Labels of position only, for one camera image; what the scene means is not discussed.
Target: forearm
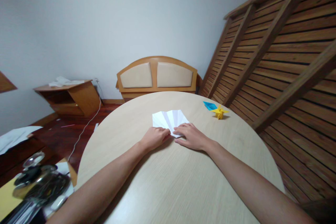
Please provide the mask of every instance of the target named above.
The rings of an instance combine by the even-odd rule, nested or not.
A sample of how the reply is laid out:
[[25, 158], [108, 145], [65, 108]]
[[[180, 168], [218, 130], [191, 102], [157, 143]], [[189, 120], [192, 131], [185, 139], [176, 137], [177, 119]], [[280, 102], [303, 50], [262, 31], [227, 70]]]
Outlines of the forearm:
[[286, 195], [219, 143], [210, 141], [205, 151], [260, 223], [314, 223]]
[[111, 203], [146, 153], [146, 148], [138, 142], [120, 157], [107, 164], [69, 197], [50, 218], [48, 224], [93, 223]]

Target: white wall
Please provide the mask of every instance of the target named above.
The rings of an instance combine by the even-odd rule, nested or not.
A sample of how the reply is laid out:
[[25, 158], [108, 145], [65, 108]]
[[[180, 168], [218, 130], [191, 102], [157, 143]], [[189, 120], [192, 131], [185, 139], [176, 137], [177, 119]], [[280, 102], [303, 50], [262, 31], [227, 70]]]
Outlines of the white wall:
[[12, 0], [48, 41], [72, 79], [99, 78], [104, 98], [121, 98], [117, 72], [164, 55], [203, 77], [226, 13], [246, 0]]
[[18, 88], [0, 93], [0, 135], [28, 126], [53, 112], [33, 88], [62, 74], [54, 55], [38, 40], [23, 16], [7, 0], [0, 0], [0, 70]]
[[174, 57], [203, 77], [224, 15], [246, 0], [3, 1], [0, 70], [19, 90], [0, 94], [0, 133], [52, 112], [31, 88], [61, 74], [99, 78], [105, 99], [121, 98], [117, 72], [142, 57]]

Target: yellow origami crane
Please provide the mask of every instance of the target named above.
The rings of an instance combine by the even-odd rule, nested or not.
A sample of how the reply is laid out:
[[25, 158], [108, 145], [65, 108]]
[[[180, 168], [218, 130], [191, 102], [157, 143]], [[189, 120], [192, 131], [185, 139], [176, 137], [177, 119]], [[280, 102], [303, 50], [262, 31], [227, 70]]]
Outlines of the yellow origami crane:
[[224, 113], [228, 113], [228, 111], [222, 109], [220, 105], [219, 105], [218, 108], [216, 108], [215, 110], [211, 110], [211, 111], [216, 113], [216, 116], [217, 116], [218, 120], [223, 119], [223, 114]]

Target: hand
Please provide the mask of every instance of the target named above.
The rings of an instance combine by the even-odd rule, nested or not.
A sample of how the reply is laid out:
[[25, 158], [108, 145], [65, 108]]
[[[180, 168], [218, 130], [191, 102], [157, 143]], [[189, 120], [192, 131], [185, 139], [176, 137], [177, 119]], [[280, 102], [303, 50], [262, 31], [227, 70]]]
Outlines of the hand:
[[181, 124], [174, 128], [174, 130], [173, 134], [181, 134], [186, 137], [185, 141], [176, 138], [175, 142], [190, 149], [205, 151], [206, 147], [212, 142], [210, 138], [199, 131], [192, 123]]
[[150, 127], [139, 142], [144, 146], [145, 150], [149, 152], [163, 144], [169, 136], [169, 129]]

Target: pink straw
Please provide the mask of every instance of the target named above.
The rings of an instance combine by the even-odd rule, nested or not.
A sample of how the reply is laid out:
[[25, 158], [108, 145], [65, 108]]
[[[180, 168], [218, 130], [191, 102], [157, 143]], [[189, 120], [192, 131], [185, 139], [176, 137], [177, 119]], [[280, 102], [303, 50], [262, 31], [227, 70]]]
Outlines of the pink straw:
[[62, 126], [61, 128], [64, 128], [64, 127], [69, 127], [69, 126], [74, 126], [74, 124], [67, 125], [67, 126]]

